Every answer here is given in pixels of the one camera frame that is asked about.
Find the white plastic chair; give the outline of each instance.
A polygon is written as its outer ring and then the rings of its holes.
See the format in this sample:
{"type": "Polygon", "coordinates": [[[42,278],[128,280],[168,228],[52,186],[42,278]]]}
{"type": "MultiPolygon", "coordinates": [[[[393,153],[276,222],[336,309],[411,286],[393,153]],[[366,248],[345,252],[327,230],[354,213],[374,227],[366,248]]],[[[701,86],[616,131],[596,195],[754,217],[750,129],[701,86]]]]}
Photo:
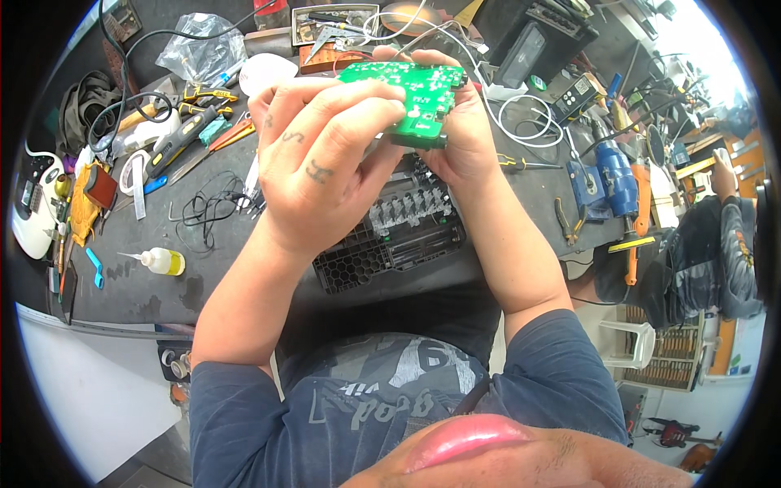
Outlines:
{"type": "Polygon", "coordinates": [[[650,323],[636,324],[601,320],[599,325],[637,335],[633,357],[619,358],[611,356],[610,358],[603,358],[602,362],[605,367],[643,369],[648,366],[648,363],[651,362],[651,355],[654,353],[654,342],[656,341],[656,331],[651,327],[650,323]]]}

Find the white wall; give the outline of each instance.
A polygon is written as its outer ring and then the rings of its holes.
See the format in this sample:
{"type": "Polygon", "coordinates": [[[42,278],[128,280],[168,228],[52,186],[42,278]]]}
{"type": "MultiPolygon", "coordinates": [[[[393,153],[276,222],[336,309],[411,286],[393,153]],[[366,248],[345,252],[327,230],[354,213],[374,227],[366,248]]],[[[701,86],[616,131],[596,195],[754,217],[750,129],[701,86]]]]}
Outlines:
{"type": "Polygon", "coordinates": [[[20,328],[49,414],[94,483],[181,419],[154,340],[76,333],[30,316],[20,318],[20,328]]]}
{"type": "MultiPolygon", "coordinates": [[[[729,435],[738,415],[743,410],[751,384],[751,379],[724,379],[717,383],[706,382],[704,385],[698,385],[691,393],[662,392],[658,388],[649,388],[643,417],[674,419],[683,424],[696,424],[700,426],[700,431],[694,434],[695,437],[713,439],[719,432],[723,432],[724,439],[729,435]]],[[[643,420],[642,425],[647,428],[661,428],[649,420],[643,420]]],[[[643,434],[644,432],[637,434],[634,450],[671,466],[680,464],[686,452],[695,444],[686,443],[683,449],[664,448],[653,442],[659,436],[649,434],[640,437],[643,434]]]]}

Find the white glue bottle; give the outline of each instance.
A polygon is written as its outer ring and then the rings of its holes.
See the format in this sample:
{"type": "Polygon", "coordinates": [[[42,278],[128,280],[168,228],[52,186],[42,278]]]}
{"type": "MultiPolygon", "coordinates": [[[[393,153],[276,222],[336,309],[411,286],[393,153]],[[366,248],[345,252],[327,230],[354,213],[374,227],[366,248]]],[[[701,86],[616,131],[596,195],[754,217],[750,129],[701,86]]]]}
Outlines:
{"type": "Polygon", "coordinates": [[[164,248],[152,248],[139,255],[129,255],[118,252],[118,255],[135,258],[150,271],[159,275],[179,276],[184,271],[184,256],[176,251],[164,248]]]}

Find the white guitar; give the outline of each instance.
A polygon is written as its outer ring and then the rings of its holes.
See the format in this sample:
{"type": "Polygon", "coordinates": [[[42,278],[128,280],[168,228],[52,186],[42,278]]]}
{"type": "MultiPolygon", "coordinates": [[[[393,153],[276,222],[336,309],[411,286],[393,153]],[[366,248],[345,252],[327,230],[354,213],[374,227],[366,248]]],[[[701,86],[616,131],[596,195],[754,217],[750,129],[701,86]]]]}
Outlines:
{"type": "Polygon", "coordinates": [[[11,231],[27,255],[41,259],[52,245],[52,239],[45,231],[57,227],[57,208],[52,202],[59,198],[54,192],[54,185],[65,168],[62,160],[51,152],[32,152],[26,142],[24,148],[33,157],[33,162],[23,163],[21,171],[16,174],[11,231]]]}

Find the green circuit board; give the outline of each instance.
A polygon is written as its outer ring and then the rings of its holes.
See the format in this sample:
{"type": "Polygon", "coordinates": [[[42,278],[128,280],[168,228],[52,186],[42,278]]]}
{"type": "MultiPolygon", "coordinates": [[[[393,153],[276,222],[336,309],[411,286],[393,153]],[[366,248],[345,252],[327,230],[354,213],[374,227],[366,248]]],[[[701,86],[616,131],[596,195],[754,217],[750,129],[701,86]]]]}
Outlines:
{"type": "Polygon", "coordinates": [[[385,131],[394,144],[415,149],[443,149],[448,143],[442,134],[444,117],[455,106],[451,91],[467,81],[457,66],[421,66],[414,62],[356,62],[338,77],[345,83],[380,80],[407,91],[407,115],[385,131]]]}

